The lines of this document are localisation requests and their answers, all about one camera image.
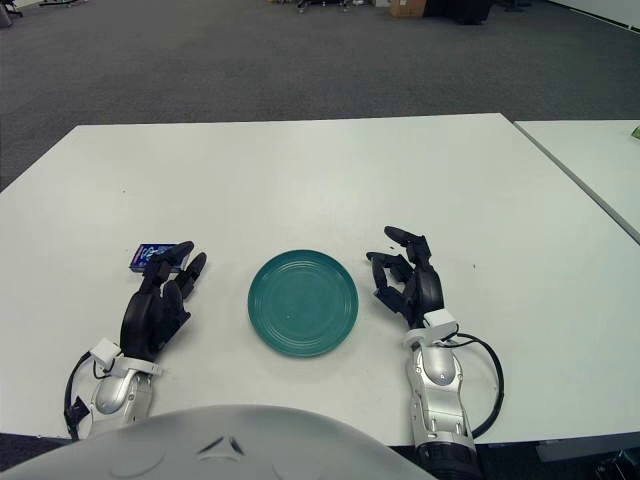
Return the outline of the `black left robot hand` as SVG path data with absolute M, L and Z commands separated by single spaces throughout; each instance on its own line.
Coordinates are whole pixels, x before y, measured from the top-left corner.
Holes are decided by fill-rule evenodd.
M 189 255 L 194 243 L 142 244 L 130 270 L 142 275 L 122 321 L 119 346 L 123 355 L 154 362 L 173 336 L 189 320 L 184 301 L 207 262 L 207 255 Z

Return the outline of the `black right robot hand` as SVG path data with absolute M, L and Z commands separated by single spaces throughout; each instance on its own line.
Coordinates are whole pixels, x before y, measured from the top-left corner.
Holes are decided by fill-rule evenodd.
M 421 328 L 424 315 L 444 308 L 440 277 L 430 263 L 424 235 L 386 226 L 385 235 L 406 250 L 406 256 L 367 252 L 376 290 L 374 295 L 410 329 Z

